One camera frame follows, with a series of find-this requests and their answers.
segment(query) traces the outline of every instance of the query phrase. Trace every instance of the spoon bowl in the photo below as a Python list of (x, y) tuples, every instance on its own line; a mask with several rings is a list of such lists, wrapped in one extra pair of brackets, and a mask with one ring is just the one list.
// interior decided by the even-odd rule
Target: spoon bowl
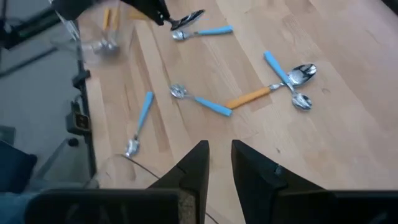
[(185, 39), (187, 39), (189, 37), (187, 37), (187, 34), (184, 31), (176, 30), (176, 31), (172, 32), (172, 38), (174, 40), (185, 40)]
[(185, 86), (179, 84), (171, 85), (170, 92), (178, 99), (184, 99), (184, 97), (187, 95), (187, 89), (185, 89)]
[(295, 67), (287, 75), (293, 84), (293, 87), (299, 87), (307, 83), (317, 73), (317, 66), (314, 64), (305, 64)]
[(179, 85), (179, 84), (171, 85), (170, 92), (174, 97), (176, 97), (178, 99), (190, 98), (190, 99), (195, 100), (196, 102), (202, 104), (203, 106), (206, 106), (207, 108), (209, 108), (219, 114), (222, 114), (224, 116), (231, 116), (231, 114), (232, 114), (232, 110), (229, 108), (226, 108), (225, 106), (210, 102), (208, 100), (203, 99), (202, 97), (189, 95), (183, 85)]
[(103, 38), (93, 49), (94, 54), (99, 55), (103, 59), (116, 57), (120, 53), (120, 47), (117, 43)]
[(312, 108), (312, 101), (310, 98), (301, 93), (293, 94), (292, 103), (296, 108), (301, 110), (307, 111)]
[[(286, 75), (286, 73), (283, 71), (283, 69), (280, 67), (278, 61), (274, 58), (274, 56), (271, 54), (271, 52), (267, 51), (264, 52), (264, 58), (268, 62), (268, 64), (272, 67), (272, 69), (276, 72), (276, 74), (282, 79), (282, 81), (288, 86), (288, 88), (292, 92), (292, 103), (296, 108), (299, 108), (304, 111), (308, 111), (312, 107), (312, 102), (309, 97), (297, 93), (294, 89), (293, 82), (289, 76)], [(306, 73), (309, 73), (310, 75), (313, 76), (317, 72), (316, 67), (313, 66), (304, 66), (296, 71), (300, 71), (300, 73), (304, 74), (304, 71), (308, 71)]]
[(198, 20), (202, 15), (204, 15), (204, 13), (205, 13), (205, 10), (200, 9), (200, 10), (197, 10), (179, 20), (169, 19), (169, 22), (172, 25), (170, 30), (174, 31), (177, 29), (182, 29), (183, 27), (187, 27), (190, 24), (194, 23), (196, 20)]

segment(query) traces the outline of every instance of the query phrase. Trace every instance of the silver utensil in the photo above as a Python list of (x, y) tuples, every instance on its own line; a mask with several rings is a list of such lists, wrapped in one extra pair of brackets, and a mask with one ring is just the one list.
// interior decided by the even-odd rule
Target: silver utensil
[(196, 20), (198, 20), (203, 14), (205, 13), (204, 9), (197, 10), (187, 16), (185, 16), (182, 19), (179, 20), (174, 20), (172, 18), (166, 19), (167, 22), (171, 23), (171, 31), (177, 30), (177, 29), (182, 29), (183, 27), (187, 27), (190, 24), (194, 23)]
[(126, 148), (126, 153), (125, 155), (127, 157), (134, 156), (138, 153), (139, 150), (139, 140), (138, 140), (138, 135), (141, 131), (142, 126), (144, 125), (145, 118), (148, 115), (149, 108), (152, 104), (152, 101), (154, 99), (154, 94), (153, 92), (147, 92), (145, 96), (145, 101), (144, 105), (142, 106), (141, 113), (139, 115), (139, 120), (138, 120), (138, 126), (137, 126), (137, 132), (134, 135), (132, 139), (129, 140)]
[(174, 97), (176, 97), (178, 99), (184, 99), (184, 98), (193, 99), (196, 102), (202, 104), (203, 106), (206, 106), (206, 107), (212, 109), (213, 111), (220, 113), (222, 115), (231, 116), (231, 114), (232, 114), (232, 110), (229, 108), (226, 108), (225, 106), (221, 106), (216, 103), (212, 103), (212, 102), (205, 100), (201, 97), (189, 95), (183, 85), (174, 84), (174, 85), (170, 86), (170, 92)]
[[(289, 77), (290, 81), (293, 84), (293, 87), (299, 87), (306, 82), (309, 81), (317, 72), (317, 67), (314, 64), (306, 64), (306, 65), (300, 65), (298, 67), (293, 68), (292, 71), (290, 71), (287, 76)], [(249, 103), (259, 97), (266, 96), (276, 89), (284, 86), (285, 83), (281, 82), (278, 84), (272, 84), (267, 87), (261, 88), (259, 90), (256, 90), (252, 93), (245, 94), (243, 96), (240, 96), (236, 99), (229, 100), (225, 106), (229, 109), (235, 109), (238, 108), (246, 103)]]
[(198, 35), (220, 35), (220, 34), (230, 34), (233, 32), (233, 28), (231, 25), (207, 29), (207, 30), (199, 30), (193, 33), (184, 32), (182, 30), (176, 30), (172, 32), (172, 37), (174, 40), (186, 40), (188, 38), (198, 36)]
[(117, 56), (120, 52), (120, 47), (113, 39), (103, 38), (98, 45), (93, 48), (94, 54), (100, 55), (103, 58), (111, 58)]
[(312, 107), (312, 102), (309, 97), (306, 95), (303, 95), (301, 93), (298, 93), (295, 91), (293, 87), (292, 81), (289, 79), (289, 77), (286, 75), (286, 73), (283, 71), (283, 69), (280, 67), (278, 61), (272, 56), (271, 52), (267, 51), (264, 53), (264, 58), (267, 60), (268, 64), (274, 69), (276, 74), (282, 79), (282, 81), (289, 87), (293, 94), (292, 98), (292, 103), (294, 106), (301, 110), (310, 110)]
[[(290, 82), (292, 82), (293, 87), (297, 88), (306, 84), (316, 73), (317, 66), (310, 63), (293, 68), (292, 71), (287, 74), (287, 76)], [(271, 90), (276, 90), (284, 85), (285, 83), (281, 82), (278, 84), (269, 85), (269, 88)]]

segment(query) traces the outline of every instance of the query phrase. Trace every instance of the floor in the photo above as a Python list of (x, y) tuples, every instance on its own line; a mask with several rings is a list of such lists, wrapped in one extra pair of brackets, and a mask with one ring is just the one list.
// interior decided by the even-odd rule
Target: floor
[[(24, 20), (48, 6), (47, 0), (34, 4), (8, 0), (6, 16)], [(48, 40), (62, 32), (60, 24), (12, 51), (2, 50), (1, 71), (49, 49)], [(73, 137), (65, 129), (65, 116), (70, 101), (79, 94), (72, 86), (77, 72), (76, 58), (58, 51), (0, 79), (0, 125), (15, 127), (14, 146), (38, 156), (36, 171), (65, 138)], [(87, 148), (83, 138), (79, 140), (79, 147), (63, 149), (51, 171), (53, 178), (79, 182), (88, 179)]]

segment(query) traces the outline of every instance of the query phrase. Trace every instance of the wooden table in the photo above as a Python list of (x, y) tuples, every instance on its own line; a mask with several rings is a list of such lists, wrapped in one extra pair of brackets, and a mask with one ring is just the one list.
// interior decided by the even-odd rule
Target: wooden table
[[(204, 8), (192, 29), (231, 24), (233, 35), (175, 42), (170, 26), (123, 21), (124, 58), (90, 67), (86, 81), (96, 163), (123, 153), (147, 91), (155, 101), (135, 157), (166, 173), (199, 140), (210, 143), (208, 211), (220, 223), (244, 223), (231, 170), (231, 140), (326, 189), (398, 187), (398, 17), (376, 0), (173, 0), (171, 15)], [(226, 103), (280, 82), (264, 61), (270, 50), (285, 71), (312, 62), (316, 77), (300, 91), (311, 111), (296, 110), (287, 88), (227, 118), (169, 86)]]

